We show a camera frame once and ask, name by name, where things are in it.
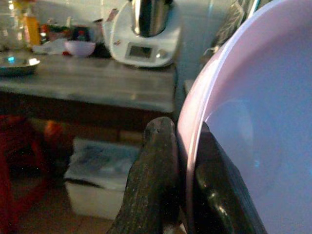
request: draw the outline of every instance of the silver tray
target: silver tray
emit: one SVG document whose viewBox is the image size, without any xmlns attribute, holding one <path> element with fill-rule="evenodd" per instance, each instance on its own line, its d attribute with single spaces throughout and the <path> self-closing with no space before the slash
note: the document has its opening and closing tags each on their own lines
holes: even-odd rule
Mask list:
<svg viewBox="0 0 312 234">
<path fill-rule="evenodd" d="M 33 74 L 40 63 L 36 58 L 15 56 L 0 58 L 0 76 L 25 76 Z"/>
</svg>

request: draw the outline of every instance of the white storage box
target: white storage box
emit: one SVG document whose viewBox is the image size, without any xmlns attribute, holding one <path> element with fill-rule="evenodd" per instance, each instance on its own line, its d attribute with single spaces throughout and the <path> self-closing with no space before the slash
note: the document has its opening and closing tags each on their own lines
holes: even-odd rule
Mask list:
<svg viewBox="0 0 312 234">
<path fill-rule="evenodd" d="M 79 215 L 114 220 L 122 205 L 128 172 L 139 149 L 76 138 L 65 173 L 72 209 Z"/>
</svg>

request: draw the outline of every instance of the red stool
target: red stool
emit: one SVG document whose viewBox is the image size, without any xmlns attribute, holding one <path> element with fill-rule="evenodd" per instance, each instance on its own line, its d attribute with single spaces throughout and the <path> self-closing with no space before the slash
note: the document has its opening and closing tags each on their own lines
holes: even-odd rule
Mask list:
<svg viewBox="0 0 312 234">
<path fill-rule="evenodd" d="M 47 163 L 40 146 L 41 140 L 24 117 L 0 116 L 0 233 L 17 230 L 19 217 L 44 195 L 49 184 Z M 21 149 L 33 152 L 23 155 Z M 41 182 L 27 195 L 15 200 L 12 194 L 9 165 L 39 168 Z"/>
</svg>

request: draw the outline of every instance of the glass jar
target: glass jar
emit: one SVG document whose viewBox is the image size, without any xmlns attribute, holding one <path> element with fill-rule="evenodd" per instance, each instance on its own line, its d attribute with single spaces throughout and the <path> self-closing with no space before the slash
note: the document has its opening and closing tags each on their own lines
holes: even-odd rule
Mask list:
<svg viewBox="0 0 312 234">
<path fill-rule="evenodd" d="M 23 13 L 28 4 L 23 0 L 0 0 L 0 44 L 6 49 L 26 48 Z"/>
</svg>

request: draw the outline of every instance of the white tile wall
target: white tile wall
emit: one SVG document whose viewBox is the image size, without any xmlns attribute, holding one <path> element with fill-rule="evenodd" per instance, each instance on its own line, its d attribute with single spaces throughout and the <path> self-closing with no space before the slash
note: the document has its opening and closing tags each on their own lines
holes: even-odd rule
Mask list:
<svg viewBox="0 0 312 234">
<path fill-rule="evenodd" d="M 99 18 L 107 19 L 111 9 L 120 7 L 126 0 L 40 0 L 37 1 L 40 22 L 54 18 L 65 24 L 68 16 L 78 23 Z M 175 0 L 183 19 L 183 36 L 177 58 L 178 84 L 177 109 L 184 100 L 183 81 L 195 79 L 199 72 L 199 58 L 208 48 L 225 18 L 232 0 Z"/>
</svg>

